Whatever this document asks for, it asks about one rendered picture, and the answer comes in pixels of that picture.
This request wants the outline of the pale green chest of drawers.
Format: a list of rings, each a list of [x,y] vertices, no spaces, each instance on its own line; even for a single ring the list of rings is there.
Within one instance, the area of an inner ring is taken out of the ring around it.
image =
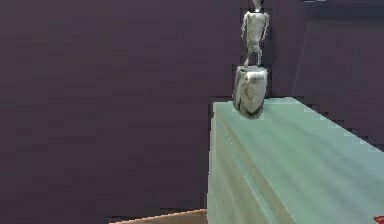
[[[378,224],[384,152],[294,98],[213,105],[208,224]]]

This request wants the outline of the grey figure statue on pedestal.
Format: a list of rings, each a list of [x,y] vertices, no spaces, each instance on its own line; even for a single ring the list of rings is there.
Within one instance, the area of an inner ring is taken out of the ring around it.
[[[246,57],[236,68],[233,106],[245,118],[258,119],[262,114],[267,90],[268,70],[261,66],[261,44],[267,36],[270,16],[262,8],[264,0],[252,0],[253,11],[247,11],[242,20],[241,38],[246,42]]]

